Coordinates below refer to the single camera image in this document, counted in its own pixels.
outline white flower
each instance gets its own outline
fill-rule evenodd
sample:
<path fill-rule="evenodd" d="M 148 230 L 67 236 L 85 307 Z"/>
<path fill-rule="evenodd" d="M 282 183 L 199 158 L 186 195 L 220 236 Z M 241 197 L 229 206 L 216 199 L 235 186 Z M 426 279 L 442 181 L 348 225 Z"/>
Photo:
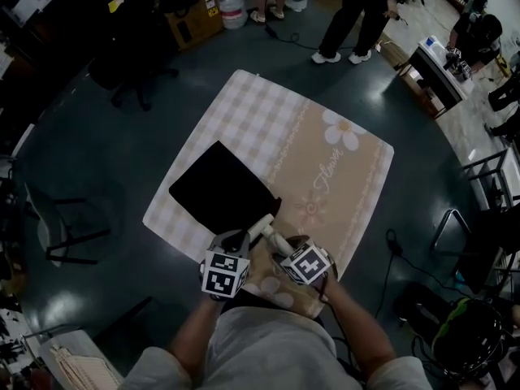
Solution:
<path fill-rule="evenodd" d="M 293 306 L 294 299 L 289 293 L 276 293 L 280 288 L 280 281 L 275 277 L 266 277 L 260 283 L 260 288 L 256 284 L 247 284 L 245 289 L 258 297 L 267 297 L 269 301 L 280 308 L 290 309 Z"/>
<path fill-rule="evenodd" d="M 335 145 L 340 141 L 340 138 L 343 138 L 344 147 L 352 151 L 358 150 L 359 140 L 356 135 L 365 134 L 366 130 L 364 128 L 330 110 L 323 112 L 323 121 L 331 125 L 325 131 L 325 140 L 329 144 Z"/>

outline cardboard box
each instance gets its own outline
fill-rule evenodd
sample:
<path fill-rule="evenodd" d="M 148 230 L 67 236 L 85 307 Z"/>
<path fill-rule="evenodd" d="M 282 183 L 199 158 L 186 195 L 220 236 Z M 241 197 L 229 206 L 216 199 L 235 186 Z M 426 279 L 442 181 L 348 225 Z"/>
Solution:
<path fill-rule="evenodd" d="M 222 16 L 215 0 L 199 0 L 183 18 L 178 18 L 175 13 L 165 16 L 179 50 L 198 45 L 223 30 Z"/>

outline hand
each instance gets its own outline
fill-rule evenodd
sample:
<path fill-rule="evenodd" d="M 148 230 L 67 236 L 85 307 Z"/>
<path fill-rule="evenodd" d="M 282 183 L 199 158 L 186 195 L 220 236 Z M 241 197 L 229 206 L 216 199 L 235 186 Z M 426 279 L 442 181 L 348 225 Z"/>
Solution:
<path fill-rule="evenodd" d="M 397 0 L 387 0 L 388 10 L 383 14 L 388 18 L 397 19 L 399 10 L 397 9 Z"/>

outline office chair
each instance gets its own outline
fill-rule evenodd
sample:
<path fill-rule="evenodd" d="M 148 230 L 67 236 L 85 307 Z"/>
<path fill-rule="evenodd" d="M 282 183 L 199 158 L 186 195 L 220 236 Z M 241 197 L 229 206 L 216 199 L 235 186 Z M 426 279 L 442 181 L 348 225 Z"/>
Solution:
<path fill-rule="evenodd" d="M 114 89 L 112 105 L 121 106 L 121 96 L 135 89 L 139 105 L 151 105 L 143 97 L 143 81 L 151 76 L 179 75 L 173 68 L 160 68 L 163 55 L 176 48 L 165 17 L 154 10 L 155 0 L 124 0 L 110 15 L 109 39 L 91 62 L 89 73 L 105 89 Z"/>
<path fill-rule="evenodd" d="M 47 260 L 60 267 L 62 262 L 77 264 L 98 264 L 97 260 L 85 258 L 69 258 L 68 249 L 72 245 L 84 243 L 102 236 L 107 236 L 111 230 L 101 230 L 91 234 L 74 237 L 70 227 L 65 224 L 56 205 L 75 204 L 85 202 L 84 198 L 54 200 L 41 190 L 25 184 L 27 202 L 25 214 L 40 220 L 37 234 L 41 247 L 45 250 Z"/>

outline white sneaker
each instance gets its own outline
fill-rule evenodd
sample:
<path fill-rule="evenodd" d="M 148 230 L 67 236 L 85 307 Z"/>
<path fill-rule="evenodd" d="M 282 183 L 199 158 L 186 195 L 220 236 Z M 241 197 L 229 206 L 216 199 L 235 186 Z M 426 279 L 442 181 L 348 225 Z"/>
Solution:
<path fill-rule="evenodd" d="M 311 59 L 313 61 L 315 61 L 316 63 L 325 63 L 325 62 L 336 63 L 336 62 L 340 61 L 341 55 L 336 52 L 336 56 L 334 58 L 325 58 L 318 51 L 314 55 L 311 56 Z"/>
<path fill-rule="evenodd" d="M 372 57 L 372 51 L 369 50 L 365 56 L 357 56 L 354 52 L 349 56 L 349 61 L 354 65 L 359 65 L 361 62 L 366 62 Z"/>

